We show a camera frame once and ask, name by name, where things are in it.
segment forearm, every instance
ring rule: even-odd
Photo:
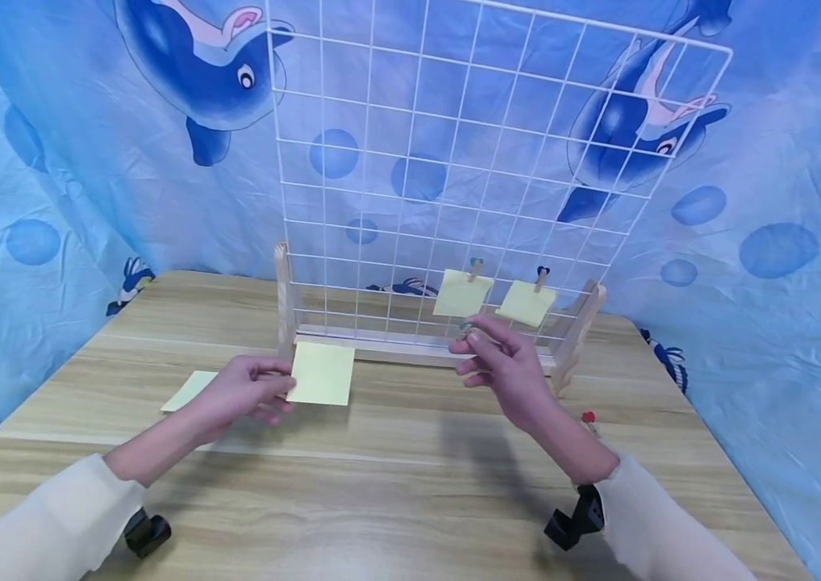
[[[145,494],[97,454],[69,466],[0,519],[0,580],[76,581],[98,569]]]
[[[617,561],[639,579],[753,579],[652,475],[632,458],[621,458],[607,448],[561,406],[547,406],[529,433],[572,482],[598,489],[605,541]]]
[[[111,450],[104,461],[118,478],[149,488],[201,444],[196,420],[183,408]]]
[[[576,484],[594,484],[617,469],[619,458],[558,403],[544,406],[527,430]]]

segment yellow sticky note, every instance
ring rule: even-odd
[[[556,292],[544,286],[539,293],[534,293],[535,287],[534,283],[514,281],[498,308],[498,315],[538,328],[543,324],[546,312],[556,302]]]
[[[356,350],[299,341],[294,350],[292,377],[297,386],[289,402],[349,405],[349,384]]]
[[[163,412],[178,411],[183,408],[186,403],[194,399],[194,396],[201,393],[204,387],[207,387],[207,384],[210,383],[211,379],[216,377],[217,373],[215,371],[196,371],[192,373],[188,381],[185,381],[185,385],[183,385],[160,410]]]
[[[461,270],[446,269],[433,307],[435,316],[468,317],[481,311],[481,305],[491,288],[491,279],[476,276],[468,282],[468,277],[469,274]]]

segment red clothespin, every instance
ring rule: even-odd
[[[594,412],[591,410],[587,410],[584,414],[581,414],[581,421],[586,424],[590,433],[593,433],[595,438],[601,439],[601,434],[598,432],[598,428],[594,427],[594,421],[596,418],[594,417]]]
[[[485,262],[481,258],[472,258],[471,261],[469,261],[469,264],[472,265],[472,271],[469,273],[468,282],[474,282],[476,276],[481,273],[481,265],[485,264]]]
[[[549,269],[541,265],[540,268],[536,270],[536,286],[533,287],[534,293],[539,293],[541,289],[543,289],[543,284],[546,282],[546,275],[549,274]]]

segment white wire grid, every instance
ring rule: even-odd
[[[710,89],[706,92],[706,95],[712,95],[716,91],[716,87],[720,82],[723,73],[726,72],[727,66],[732,56],[732,51],[728,48],[719,47],[715,44],[709,44],[700,42],[694,39],[685,38],[681,36],[669,36],[665,33],[654,32],[654,31],[645,31],[643,29],[631,28],[626,27],[618,24],[612,23],[603,23],[602,21],[596,21],[592,19],[582,19],[571,17],[568,15],[562,15],[542,10],[531,10],[531,8],[525,8],[521,6],[511,6],[507,4],[503,4],[503,2],[495,2],[491,0],[457,0],[459,2],[466,2],[466,4],[477,6],[477,21],[476,27],[474,27],[474,33],[472,36],[471,44],[468,49],[468,59],[461,60],[461,59],[452,59],[451,57],[446,56],[437,56],[434,54],[428,54],[424,51],[424,43],[427,42],[427,25],[430,21],[430,7],[431,7],[431,0],[423,0],[425,2],[423,8],[423,30],[420,35],[420,43],[417,47],[417,50],[410,51],[410,50],[402,50],[398,48],[390,48],[385,47],[385,45],[375,44],[375,21],[376,21],[376,0],[370,0],[372,5],[370,5],[370,10],[372,14],[370,14],[370,22],[372,23],[372,31],[369,31],[369,42],[368,43],[361,43],[361,42],[354,42],[351,40],[344,40],[342,38],[331,38],[329,36],[324,35],[323,30],[323,0],[318,0],[319,5],[319,32],[317,35],[309,35],[309,33],[302,33],[302,32],[286,32],[287,35],[293,36],[295,38],[295,42],[298,39],[308,39],[311,41],[317,41],[319,43],[319,55],[321,63],[325,63],[326,61],[323,60],[323,51],[325,44],[338,44],[338,45],[347,45],[348,47],[352,48],[362,48],[368,50],[369,56],[369,71],[368,77],[365,79],[366,81],[366,99],[365,100],[357,100],[351,98],[342,98],[337,96],[332,96],[327,94],[324,90],[324,76],[325,74],[320,74],[319,80],[319,93],[315,94],[312,92],[306,91],[299,91],[299,90],[288,90],[287,87],[277,86],[276,84],[276,63],[272,60],[270,62],[270,74],[271,74],[271,86],[272,90],[274,91],[276,98],[274,99],[275,103],[278,103],[277,97],[281,97],[284,95],[295,95],[301,97],[309,97],[309,98],[319,98],[321,100],[326,100],[326,102],[339,102],[339,103],[349,103],[352,105],[362,106],[365,112],[365,123],[364,123],[364,135],[362,140],[362,146],[357,149],[362,153],[374,153],[375,155],[380,155],[380,157],[389,157],[393,158],[396,161],[400,159],[404,159],[404,188],[402,190],[406,190],[406,184],[408,183],[408,173],[409,167],[411,166],[411,160],[418,161],[419,163],[431,164],[437,163],[441,165],[445,165],[448,167],[446,172],[447,177],[446,180],[448,182],[449,176],[452,175],[452,169],[467,169],[467,170],[476,170],[476,171],[486,171],[488,176],[486,176],[485,185],[482,191],[480,192],[480,201],[475,208],[471,208],[470,206],[463,206],[463,204],[457,204],[452,202],[447,202],[443,196],[441,196],[437,200],[420,200],[416,199],[415,203],[418,204],[431,204],[432,206],[436,207],[436,225],[440,224],[440,217],[443,214],[443,209],[445,208],[459,208],[465,210],[474,209],[476,212],[476,218],[474,218],[474,225],[472,228],[472,235],[469,237],[468,240],[464,240],[463,243],[460,244],[459,240],[453,240],[452,238],[448,237],[440,237],[440,232],[435,230],[433,235],[420,235],[411,232],[401,232],[401,224],[403,218],[403,210],[405,207],[404,203],[400,204],[400,209],[398,210],[398,221],[397,227],[394,229],[393,232],[391,231],[382,231],[381,228],[378,228],[376,232],[380,233],[387,233],[393,234],[396,237],[396,244],[394,244],[394,256],[392,261],[384,262],[384,261],[370,261],[370,259],[362,257],[362,245],[358,245],[358,249],[356,252],[356,257],[336,257],[331,256],[331,252],[327,249],[327,235],[323,235],[323,243],[320,245],[320,253],[316,252],[308,252],[308,253],[300,253],[300,252],[292,252],[290,256],[292,258],[309,258],[315,259],[315,261],[321,261],[323,263],[323,280],[320,282],[307,282],[304,280],[299,280],[298,273],[296,269],[293,269],[293,276],[294,280],[293,283],[295,286],[302,286],[306,289],[312,289],[315,292],[323,292],[323,306],[320,307],[318,304],[315,307],[297,307],[296,308],[296,316],[298,318],[299,324],[304,323],[306,318],[311,317],[313,322],[318,323],[320,320],[323,320],[323,325],[321,324],[313,324],[312,329],[314,332],[317,332],[319,335],[325,336],[341,336],[343,338],[351,338],[357,337],[361,335],[363,330],[368,329],[375,329],[380,331],[378,334],[378,338],[380,341],[386,342],[396,342],[396,343],[410,343],[416,345],[431,345],[433,344],[434,337],[442,337],[446,341],[450,336],[455,336],[456,332],[458,331],[458,320],[453,320],[452,318],[440,318],[434,317],[431,315],[431,310],[433,310],[433,305],[435,303],[435,299],[432,298],[420,298],[416,299],[416,302],[419,304],[416,308],[416,317],[412,316],[412,314],[408,314],[408,308],[406,308],[406,301],[408,301],[408,295],[399,295],[397,300],[401,301],[404,304],[403,313],[400,316],[397,313],[396,308],[393,308],[394,300],[396,300],[396,295],[394,293],[387,294],[386,300],[386,309],[384,316],[376,316],[376,314],[369,314],[368,312],[363,312],[363,308],[361,307],[364,302],[367,300],[381,300],[381,292],[374,291],[374,290],[366,290],[365,286],[367,286],[370,282],[368,280],[361,280],[362,277],[362,268],[361,265],[375,265],[375,267],[381,267],[385,269],[390,269],[391,275],[390,278],[384,281],[385,285],[392,285],[392,283],[396,282],[398,276],[398,269],[406,273],[407,271],[412,271],[415,273],[416,277],[420,280],[423,280],[424,286],[433,286],[439,287],[440,281],[442,278],[442,267],[439,269],[434,268],[434,258],[436,255],[436,243],[447,243],[452,244],[457,247],[464,247],[465,251],[460,252],[459,255],[455,258],[457,264],[454,265],[453,268],[457,268],[460,270],[468,269],[468,261],[471,258],[471,252],[473,249],[476,251],[484,251],[484,250],[491,250],[495,251],[495,253],[500,252],[500,259],[497,260],[497,263],[494,265],[486,264],[486,269],[483,270],[483,274],[495,274],[492,276],[495,281],[495,286],[498,283],[510,283],[513,282],[513,278],[506,278],[503,276],[502,267],[504,264],[504,258],[508,256],[508,253],[516,253],[517,257],[519,257],[519,261],[529,262],[531,263],[530,271],[535,271],[539,265],[549,265],[550,262],[558,262],[559,264],[564,264],[565,268],[568,269],[568,273],[564,277],[557,277],[557,280],[564,281],[561,286],[550,286],[551,288],[555,288],[556,291],[559,293],[560,299],[565,296],[566,298],[573,299],[579,296],[583,291],[582,287],[582,280],[576,280],[572,277],[572,274],[575,273],[576,267],[584,268],[584,270],[590,269],[593,271],[594,277],[598,278],[598,280],[604,279],[607,271],[611,268],[611,265],[614,262],[615,257],[620,249],[623,248],[626,239],[629,237],[630,233],[632,232],[633,227],[636,226],[637,221],[639,220],[640,216],[642,215],[643,209],[645,208],[645,204],[647,204],[648,200],[653,196],[653,192],[659,188],[661,184],[662,178],[665,176],[666,172],[671,169],[675,153],[679,151],[681,147],[681,143],[683,143],[690,132],[690,129],[693,127],[693,123],[688,123],[685,129],[685,132],[681,134],[681,137],[678,143],[675,145],[673,152],[669,154],[663,153],[651,153],[651,152],[642,152],[641,149],[637,149],[636,146],[640,140],[640,136],[637,135],[635,142],[633,142],[632,147],[620,147],[617,145],[610,145],[610,144],[602,144],[599,142],[595,142],[595,147],[607,147],[613,149],[620,149],[620,151],[630,152],[630,154],[624,155],[624,162],[623,167],[619,171],[620,175],[623,175],[623,171],[626,169],[626,165],[631,159],[632,153],[641,152],[647,153],[649,155],[656,155],[656,157],[663,157],[667,159],[666,165],[664,165],[663,169],[657,175],[657,177],[653,180],[650,180],[649,184],[651,184],[651,188],[649,189],[647,194],[639,194],[639,192],[632,192],[626,191],[625,189],[618,189],[618,184],[620,182],[619,178],[615,180],[615,184],[612,188],[606,190],[606,194],[608,198],[613,195],[618,195],[624,198],[636,198],[640,201],[638,203],[638,209],[636,215],[633,216],[629,227],[620,228],[620,230],[611,230],[611,228],[602,228],[598,226],[598,221],[601,219],[602,213],[604,213],[605,208],[607,208],[606,204],[603,204],[601,209],[598,210],[598,214],[594,216],[594,219],[590,221],[590,226],[587,224],[575,224],[572,223],[569,225],[570,228],[573,228],[575,232],[580,232],[582,235],[581,243],[579,244],[579,249],[574,252],[574,249],[566,249],[565,253],[568,256],[562,256],[561,253],[558,252],[559,249],[556,247],[551,247],[550,244],[553,240],[553,233],[556,232],[556,225],[559,224],[554,219],[541,219],[537,218],[537,216],[531,216],[531,220],[534,220],[538,223],[552,223],[552,227],[549,229],[549,233],[547,234],[543,246],[541,246],[541,250],[539,252],[524,252],[522,250],[514,250],[511,249],[511,243],[514,237],[514,229],[511,228],[511,232],[508,236],[507,243],[504,245],[489,245],[484,244],[481,242],[474,242],[474,234],[476,234],[479,221],[482,219],[483,215],[500,215],[506,216],[509,219],[517,220],[523,218],[522,211],[524,209],[524,203],[527,201],[527,192],[529,191],[529,187],[534,182],[541,182],[547,185],[553,186],[562,186],[564,188],[574,188],[574,187],[582,187],[583,184],[578,182],[576,178],[572,178],[571,180],[556,180],[551,178],[538,178],[537,177],[537,169],[540,165],[541,155],[538,153],[536,155],[536,159],[533,163],[532,170],[529,172],[511,172],[503,169],[499,169],[497,165],[498,160],[498,151],[501,148],[501,133],[498,133],[498,142],[494,148],[494,154],[492,154],[491,162],[488,167],[479,167],[475,165],[464,165],[457,163],[454,161],[454,153],[456,152],[458,137],[459,137],[459,128],[463,122],[476,124],[476,126],[484,126],[484,127],[494,127],[498,129],[498,132],[503,132],[505,130],[515,130],[518,133],[538,136],[540,141],[540,151],[543,151],[543,147],[546,145],[547,140],[565,140],[565,141],[572,141],[578,142],[585,145],[584,152],[581,155],[581,161],[577,164],[577,167],[581,167],[584,163],[584,157],[586,153],[589,151],[590,147],[587,147],[590,144],[590,140],[576,140],[575,137],[571,136],[563,136],[563,135],[553,135],[551,133],[553,122],[556,121],[556,112],[558,111],[559,105],[563,96],[565,95],[565,91],[567,87],[580,87],[583,90],[593,90],[593,91],[605,91],[605,104],[602,107],[602,113],[606,111],[606,105],[610,102],[610,99],[613,95],[626,95],[626,96],[636,96],[644,98],[643,95],[622,91],[622,90],[615,90],[613,86],[596,86],[593,84],[589,84],[586,82],[582,82],[573,78],[573,68],[576,64],[577,56],[579,56],[582,50],[582,43],[586,41],[586,35],[588,31],[592,30],[606,30],[606,31],[618,31],[624,32],[630,38],[628,42],[628,47],[635,42],[640,42],[644,46],[648,42],[653,42],[656,39],[661,39],[666,41],[667,43],[671,43],[673,45],[673,51],[677,52],[677,56],[673,60],[673,65],[669,70],[668,74],[665,76],[664,80],[661,79],[661,88],[657,91],[656,94],[656,101],[663,106],[669,107],[669,109],[679,108],[679,107],[687,107],[690,109],[694,109],[695,112],[690,115],[699,115],[699,112],[704,109],[704,106],[709,103],[699,103],[695,106],[692,106],[690,103],[680,102],[680,100],[672,100],[668,98],[663,98],[663,93],[669,87],[669,83],[671,83],[673,75],[675,74],[676,68],[678,67],[679,62],[683,61],[683,56],[685,55],[685,50],[689,47],[697,47],[701,49],[706,49],[711,51],[712,53],[719,54],[723,57],[722,65],[717,69],[715,74],[711,75],[710,80]],[[519,61],[517,61],[517,65],[513,69],[491,66],[489,64],[484,64],[481,62],[474,62],[474,56],[476,56],[477,46],[479,41],[479,31],[481,30],[483,24],[483,15],[485,10],[502,10],[505,12],[510,13],[517,13],[521,15],[527,15],[529,18],[528,29],[526,33],[526,38],[523,41],[522,47],[519,50]],[[265,6],[266,18],[271,21],[271,2],[266,2]],[[527,48],[531,45],[531,36],[536,31],[538,19],[551,19],[553,21],[559,21],[559,23],[571,23],[580,27],[579,36],[577,36],[577,42],[574,45],[574,49],[572,49],[571,55],[569,56],[569,63],[568,68],[565,70],[565,75],[562,78],[554,78],[550,76],[546,76],[543,74],[537,73],[529,73],[523,71],[524,60],[527,55]],[[415,80],[415,93],[413,94],[412,105],[410,109],[402,108],[402,107],[395,107],[380,103],[372,103],[370,100],[370,96],[372,96],[372,87],[373,87],[373,67],[372,67],[372,60],[373,54],[375,51],[381,51],[383,53],[392,53],[398,54],[403,56],[412,56],[416,59],[416,80]],[[623,71],[624,64],[628,61],[626,55],[628,53],[624,53],[624,57],[621,61],[617,63],[618,73]],[[465,79],[463,83],[463,87],[461,87],[461,96],[459,99],[459,106],[456,114],[452,115],[439,115],[435,114],[435,112],[430,111],[418,111],[417,102],[418,96],[420,96],[421,88],[420,88],[420,79],[421,79],[421,71],[423,67],[424,61],[441,61],[441,62],[448,62],[454,63],[458,65],[463,65],[465,67]],[[495,71],[500,73],[508,73],[514,75],[514,85],[511,87],[511,90],[508,93],[507,102],[504,104],[503,107],[503,117],[501,123],[488,123],[484,121],[479,121],[477,119],[473,119],[471,117],[464,116],[464,105],[466,103],[466,90],[469,90],[469,79],[470,73],[473,69],[484,69],[484,71]],[[508,116],[511,112],[512,104],[514,101],[515,95],[515,87],[517,82],[521,78],[534,78],[540,79],[543,81],[552,81],[559,85],[558,95],[556,97],[556,104],[552,107],[552,114],[550,115],[549,123],[543,132],[535,131],[531,129],[526,129],[524,127],[509,127]],[[320,130],[319,130],[319,146],[323,149],[330,148],[330,149],[351,149],[349,147],[344,147],[343,145],[338,144],[331,144],[325,141],[325,133],[324,130],[326,129],[326,120],[324,118],[324,110],[326,107],[320,107]],[[406,147],[406,153],[403,155],[397,153],[388,153],[385,151],[377,151],[374,148],[368,148],[369,145],[369,112],[373,109],[378,110],[386,110],[386,111],[398,111],[402,112],[403,114],[410,115],[410,132],[408,137],[408,147]],[[444,119],[447,121],[451,121],[454,123],[454,131],[452,136],[452,146],[449,149],[448,159],[446,161],[434,161],[433,159],[423,158],[423,157],[415,157],[412,154],[412,136],[413,136],[413,127],[415,126],[415,122],[417,118],[439,118]],[[284,164],[284,157],[282,155],[282,147],[283,145],[289,146],[299,146],[304,148],[304,154],[307,155],[308,148],[314,147],[318,144],[317,141],[311,142],[307,140],[296,140],[290,139],[288,136],[284,136],[282,134],[282,130],[280,127],[280,121],[278,121],[278,114],[274,116],[275,118],[275,130],[276,130],[276,145],[277,145],[277,156],[278,156],[278,171],[280,171],[281,177],[281,184],[282,184],[282,208],[283,208],[283,220],[284,220],[284,235],[285,239],[290,242],[289,234],[290,234],[290,225],[305,225],[305,226],[313,226],[313,227],[320,227],[323,228],[324,232],[330,230],[330,228],[339,228],[340,230],[347,230],[344,224],[332,223],[329,219],[327,219],[327,192],[335,192],[337,195],[348,194],[356,196],[357,206],[360,208],[358,211],[358,227],[354,228],[353,231],[358,238],[362,238],[363,236],[363,227],[365,225],[364,220],[364,204],[362,203],[365,196],[376,196],[381,198],[394,198],[396,194],[382,194],[379,191],[371,191],[367,188],[367,176],[366,171],[368,166],[366,164],[362,165],[362,185],[360,189],[352,189],[344,186],[340,186],[336,183],[327,183],[326,177],[326,169],[323,166],[326,163],[326,155],[321,154],[320,164],[321,170],[320,175],[323,181],[319,185],[319,189],[321,191],[321,200],[323,200],[323,213],[321,215],[323,218],[321,221],[314,221],[314,220],[304,220],[304,219],[292,219],[288,216],[288,203],[285,200],[285,192],[287,191],[289,186],[296,187],[296,188],[311,188],[311,189],[318,189],[317,184],[300,182],[297,178],[294,177],[287,177],[285,173],[285,164]],[[594,135],[596,130],[598,130],[598,126],[602,121],[602,115],[598,118],[598,120],[594,123],[594,129],[591,135]],[[517,207],[516,212],[505,212],[505,211],[498,211],[497,209],[489,209],[485,207],[486,196],[489,192],[490,182],[491,182],[491,175],[498,176],[508,176],[511,178],[521,178],[526,179],[527,187],[524,189],[524,194],[520,200],[519,206]],[[586,256],[586,246],[590,239],[592,239],[593,234],[595,233],[605,234],[611,237],[612,240],[617,240],[616,249],[611,253],[609,257],[605,261],[594,261],[594,259],[589,259]],[[398,238],[405,239],[405,240],[421,240],[422,241],[422,250],[425,252],[425,242],[430,243],[429,248],[429,257],[427,259],[427,267],[421,268],[420,265],[403,265],[399,264],[398,260]],[[330,277],[327,276],[328,270],[337,270],[342,269],[344,267],[348,267],[348,265],[356,266],[356,285],[355,286],[337,286],[331,285]],[[335,295],[336,300],[331,300],[331,293]],[[343,300],[342,296],[344,294],[355,295],[355,306],[354,307],[343,307]],[[500,300],[488,300],[486,301],[485,305],[483,306],[484,310],[490,310],[492,307],[500,306]],[[558,316],[557,314],[549,314],[546,317],[543,325],[540,325],[539,329],[535,329],[532,331],[533,334],[533,341],[534,343],[544,343],[548,341],[554,341],[555,339],[561,338],[558,336],[550,335],[549,333],[550,328],[552,327],[552,321],[559,317],[568,317],[565,314],[561,314]],[[345,324],[345,320],[351,320],[350,324]]]

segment clothespin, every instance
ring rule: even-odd
[[[598,438],[600,440],[601,434],[598,432],[598,428],[594,427],[594,420],[596,420],[596,418],[594,417],[594,412],[591,410],[588,410],[584,412],[584,414],[581,414],[581,421],[584,422],[584,424],[588,427],[590,433],[593,433],[595,438]]]
[[[481,273],[481,265],[485,264],[485,262],[481,258],[472,258],[471,261],[469,261],[469,263],[472,265],[472,271],[471,273],[469,273],[468,282],[474,282],[476,276],[478,276],[478,274]]]
[[[540,268],[536,270],[536,286],[533,287],[534,293],[539,293],[540,289],[543,288],[543,283],[546,282],[546,275],[549,274],[549,269],[541,265]]]
[[[459,338],[465,339],[468,334],[474,330],[474,326],[467,320],[463,320],[463,322],[459,324],[459,330],[461,331]]]

